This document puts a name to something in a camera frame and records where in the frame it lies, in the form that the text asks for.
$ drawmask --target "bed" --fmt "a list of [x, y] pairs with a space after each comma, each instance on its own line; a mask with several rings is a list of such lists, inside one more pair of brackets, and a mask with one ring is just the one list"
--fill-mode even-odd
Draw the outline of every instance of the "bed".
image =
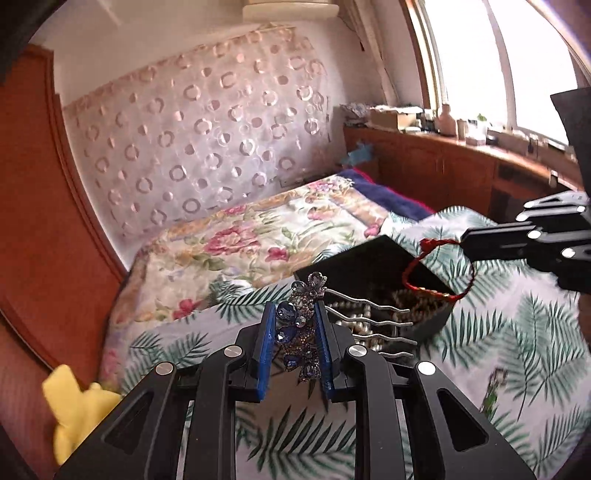
[[[127, 393], [160, 361], [199, 363], [258, 322], [266, 301], [287, 299], [294, 271], [368, 239], [388, 235], [417, 254], [422, 238], [485, 225], [493, 222], [463, 207], [432, 215], [352, 171], [179, 224], [138, 253], [109, 319], [100, 381]], [[466, 287], [458, 247], [425, 263], [454, 291]], [[523, 261], [482, 262], [470, 294], [418, 353], [481, 407], [539, 479], [555, 476], [591, 419], [577, 301]], [[412, 478], [404, 431], [403, 441]], [[297, 371], [274, 364], [265, 401], [237, 406], [239, 479], [353, 478], [354, 452], [354, 405], [328, 405]]]

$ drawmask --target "open jewelry box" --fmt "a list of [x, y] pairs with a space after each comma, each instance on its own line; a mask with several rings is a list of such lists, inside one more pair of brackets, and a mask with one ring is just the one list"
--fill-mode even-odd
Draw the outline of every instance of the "open jewelry box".
[[[332, 306], [347, 317], [369, 315], [369, 318], [378, 321], [394, 319], [397, 322], [413, 322], [413, 325], [408, 327], [375, 327], [354, 322], [348, 324], [362, 335], [382, 333], [386, 336], [406, 337], [421, 343], [444, 327], [453, 310], [453, 303], [405, 289], [402, 285], [402, 272], [413, 258], [391, 238], [379, 236], [334, 257], [301, 268], [295, 272], [295, 277], [306, 281], [310, 273], [319, 271], [328, 277], [326, 286], [332, 290], [357, 299], [369, 299], [381, 305], [411, 309], [410, 313], [398, 314], [343, 301], [328, 292], [324, 296], [325, 305]], [[412, 271], [409, 280], [412, 285], [441, 293], [454, 293], [423, 264], [419, 264]], [[399, 342], [360, 340], [360, 343], [374, 350], [391, 353], [412, 349], [410, 345]]]

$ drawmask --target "red braided string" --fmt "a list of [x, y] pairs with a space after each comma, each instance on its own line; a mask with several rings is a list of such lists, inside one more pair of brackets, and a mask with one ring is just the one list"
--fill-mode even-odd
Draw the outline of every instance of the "red braided string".
[[462, 292], [458, 295], [451, 295], [449, 293], [441, 293], [436, 290], [429, 290], [425, 287], [415, 287], [414, 285], [411, 285], [408, 282], [408, 277], [410, 276], [411, 272], [420, 263], [420, 261], [423, 258], [425, 258], [428, 254], [430, 254], [433, 250], [435, 250], [437, 247], [440, 247], [442, 245], [460, 245], [460, 242], [458, 242], [457, 240], [455, 240], [453, 238], [443, 238], [441, 240], [437, 240], [434, 238], [423, 238], [423, 240], [421, 240], [420, 245], [421, 245], [421, 250], [422, 250], [421, 254], [417, 258], [413, 259], [413, 261], [411, 261], [408, 264], [408, 266], [406, 267], [404, 272], [402, 272], [402, 284], [406, 288], [408, 288], [409, 290], [427, 293], [429, 295], [432, 295], [433, 297], [441, 298], [441, 299], [447, 300], [449, 302], [458, 301], [458, 300], [464, 298], [468, 294], [470, 289], [472, 288], [472, 285], [474, 285], [474, 280], [476, 278], [476, 270], [474, 269], [474, 264], [472, 262], [470, 262], [470, 276], [471, 276], [470, 281], [468, 282], [466, 290], [464, 290], [464, 292]]

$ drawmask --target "blue gripper pad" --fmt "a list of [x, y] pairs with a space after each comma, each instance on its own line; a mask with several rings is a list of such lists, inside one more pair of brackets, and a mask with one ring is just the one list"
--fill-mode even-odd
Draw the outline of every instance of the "blue gripper pad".
[[263, 401], [269, 386], [271, 362], [275, 348], [275, 322], [275, 305], [268, 301], [262, 314], [249, 365], [250, 375], [257, 379], [256, 396], [258, 401]]
[[316, 347], [318, 348], [318, 359], [320, 361], [320, 383], [326, 394], [326, 398], [332, 400], [335, 391], [333, 383], [332, 359], [329, 350], [329, 343], [326, 335], [326, 328], [332, 328], [327, 325], [328, 318], [322, 315], [318, 302], [314, 303], [314, 313], [316, 314]]

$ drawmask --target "yellow stuffed animal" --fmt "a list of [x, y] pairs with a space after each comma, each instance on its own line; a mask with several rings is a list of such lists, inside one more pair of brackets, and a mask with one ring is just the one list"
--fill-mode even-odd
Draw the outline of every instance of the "yellow stuffed animal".
[[53, 451], [58, 465], [62, 465], [89, 433], [120, 402], [121, 395], [103, 390], [93, 383], [81, 391], [67, 365], [60, 365], [43, 382], [43, 395], [51, 408], [57, 427], [53, 437]]

